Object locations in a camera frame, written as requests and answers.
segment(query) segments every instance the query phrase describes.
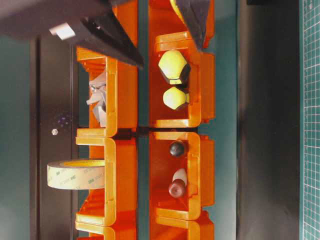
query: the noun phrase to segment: screw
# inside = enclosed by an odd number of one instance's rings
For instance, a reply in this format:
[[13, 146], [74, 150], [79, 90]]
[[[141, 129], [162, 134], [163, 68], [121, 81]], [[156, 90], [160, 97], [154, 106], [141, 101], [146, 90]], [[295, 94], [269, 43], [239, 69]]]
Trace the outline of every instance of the screw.
[[58, 129], [54, 128], [54, 129], [52, 129], [51, 133], [53, 136], [56, 136], [56, 135], [58, 135], [59, 131], [58, 131]]
[[95, 93], [96, 90], [97, 90], [97, 89], [96, 89], [95, 85], [92, 85], [92, 86], [91, 86], [91, 91], [92, 91], [93, 93]]

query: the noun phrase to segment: orange storage bin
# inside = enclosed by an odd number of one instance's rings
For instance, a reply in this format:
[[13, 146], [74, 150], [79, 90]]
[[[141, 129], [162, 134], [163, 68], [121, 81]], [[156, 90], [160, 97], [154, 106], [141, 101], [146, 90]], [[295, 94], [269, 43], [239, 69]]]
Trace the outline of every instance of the orange storage bin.
[[[204, 46], [214, 35], [214, 1], [207, 19]], [[163, 103], [163, 94], [172, 87], [158, 67], [162, 55], [178, 50], [191, 66], [188, 107], [173, 110]], [[199, 52], [186, 26], [169, 0], [149, 0], [149, 125], [154, 128], [193, 128], [215, 117], [215, 56]]]
[[[170, 144], [181, 140], [187, 154], [174, 157]], [[150, 210], [158, 217], [196, 220], [202, 207], [215, 202], [214, 141], [195, 132], [152, 132], [149, 135]], [[168, 191], [174, 173], [186, 169], [187, 189], [183, 197], [173, 198]]]
[[206, 211], [196, 221], [160, 216], [150, 220], [151, 240], [214, 240], [214, 233], [214, 224]]
[[116, 222], [112, 227], [101, 227], [92, 224], [76, 224], [76, 229], [89, 232], [89, 237], [78, 237], [78, 240], [136, 240], [136, 219], [131, 222]]
[[[119, 22], [131, 38], [138, 43], [138, 0], [113, 9]], [[77, 48], [77, 60], [89, 73], [92, 81], [106, 70], [106, 128], [105, 136], [114, 136], [118, 129], [136, 131], [138, 125], [138, 69], [114, 58]], [[90, 106], [89, 127], [100, 128]]]
[[[188, 32], [160, 35], [155, 39], [155, 54], [150, 68], [149, 120], [155, 128], [193, 128], [215, 117], [215, 56], [201, 53]], [[191, 66], [188, 80], [188, 107], [173, 110], [163, 103], [164, 92], [171, 87], [158, 67], [168, 50], [179, 50]]]
[[137, 149], [134, 138], [113, 140], [99, 129], [78, 129], [76, 144], [95, 146], [93, 159], [104, 159], [104, 189], [91, 190], [76, 214], [76, 225], [111, 226], [116, 220], [135, 218], [137, 208]]

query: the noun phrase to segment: black ball knob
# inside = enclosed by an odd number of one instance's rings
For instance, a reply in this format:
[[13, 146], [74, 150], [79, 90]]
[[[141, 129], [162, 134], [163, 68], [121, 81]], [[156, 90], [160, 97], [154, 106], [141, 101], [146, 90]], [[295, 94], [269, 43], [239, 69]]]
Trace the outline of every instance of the black ball knob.
[[186, 152], [186, 145], [183, 141], [177, 140], [170, 144], [170, 154], [174, 157], [181, 157]]

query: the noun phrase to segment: cutting mat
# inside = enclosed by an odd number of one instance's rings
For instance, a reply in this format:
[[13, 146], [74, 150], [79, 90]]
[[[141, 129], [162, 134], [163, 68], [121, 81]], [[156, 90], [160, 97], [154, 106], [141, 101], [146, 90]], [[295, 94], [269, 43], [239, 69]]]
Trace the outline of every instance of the cutting mat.
[[303, 0], [302, 238], [320, 239], [320, 0]]

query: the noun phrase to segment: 3m tape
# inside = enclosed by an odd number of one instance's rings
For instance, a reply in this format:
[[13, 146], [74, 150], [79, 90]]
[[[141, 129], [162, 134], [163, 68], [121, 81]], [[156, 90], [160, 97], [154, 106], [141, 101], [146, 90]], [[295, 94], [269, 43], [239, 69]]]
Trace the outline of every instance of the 3m tape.
[[47, 183], [55, 189], [88, 190], [105, 187], [104, 160], [72, 160], [47, 165]]

